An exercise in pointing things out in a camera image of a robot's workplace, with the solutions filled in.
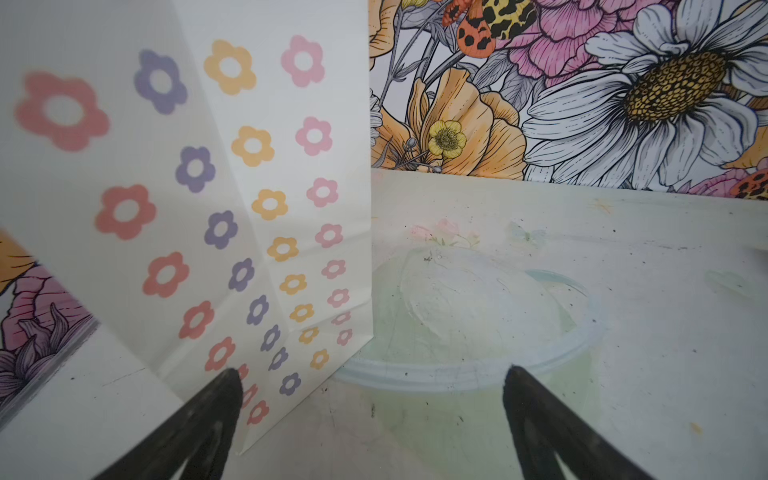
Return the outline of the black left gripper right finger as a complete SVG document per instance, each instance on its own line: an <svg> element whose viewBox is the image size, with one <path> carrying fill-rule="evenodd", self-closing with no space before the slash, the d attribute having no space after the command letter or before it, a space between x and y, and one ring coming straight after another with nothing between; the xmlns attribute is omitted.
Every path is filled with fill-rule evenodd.
<svg viewBox="0 0 768 480"><path fill-rule="evenodd" d="M521 366L506 374L502 397L522 475L563 479L648 479L650 475Z"/></svg>

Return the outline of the white flower-print paper bag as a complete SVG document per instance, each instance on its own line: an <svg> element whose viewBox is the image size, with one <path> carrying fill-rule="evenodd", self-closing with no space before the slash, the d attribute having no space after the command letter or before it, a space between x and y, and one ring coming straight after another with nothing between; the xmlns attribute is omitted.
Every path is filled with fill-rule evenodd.
<svg viewBox="0 0 768 480"><path fill-rule="evenodd" d="M361 1L5 1L1 393L97 320L244 452L373 336Z"/></svg>

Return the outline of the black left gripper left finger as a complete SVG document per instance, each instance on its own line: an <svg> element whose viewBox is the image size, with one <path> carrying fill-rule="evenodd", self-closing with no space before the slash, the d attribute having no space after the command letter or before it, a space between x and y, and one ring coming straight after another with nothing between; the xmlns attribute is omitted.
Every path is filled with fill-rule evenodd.
<svg viewBox="0 0 768 480"><path fill-rule="evenodd" d="M237 370L217 375L99 479L220 479L243 400Z"/></svg>

